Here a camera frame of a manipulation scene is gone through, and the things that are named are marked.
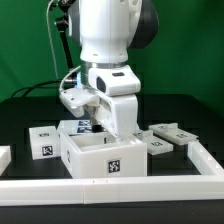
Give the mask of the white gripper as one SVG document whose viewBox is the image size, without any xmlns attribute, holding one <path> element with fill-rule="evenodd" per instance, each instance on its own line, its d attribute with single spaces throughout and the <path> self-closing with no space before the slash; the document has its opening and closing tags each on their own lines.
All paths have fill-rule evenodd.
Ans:
<svg viewBox="0 0 224 224">
<path fill-rule="evenodd" d="M 135 94 L 109 97 L 99 95 L 98 106 L 89 108 L 90 115 L 114 137 L 128 137 L 137 128 L 138 101 Z M 100 133 L 100 124 L 92 126 L 93 133 Z"/>
</svg>

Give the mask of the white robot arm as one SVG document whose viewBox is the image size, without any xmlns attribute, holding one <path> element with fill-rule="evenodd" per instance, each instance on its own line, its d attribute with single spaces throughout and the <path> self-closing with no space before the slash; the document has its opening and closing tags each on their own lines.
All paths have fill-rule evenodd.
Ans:
<svg viewBox="0 0 224 224">
<path fill-rule="evenodd" d="M 115 137 L 132 135 L 137 125 L 141 83 L 127 50 L 146 47 L 157 32 L 152 0 L 79 0 L 69 9 L 69 35 L 82 47 L 73 106 L 85 107 Z"/>
</svg>

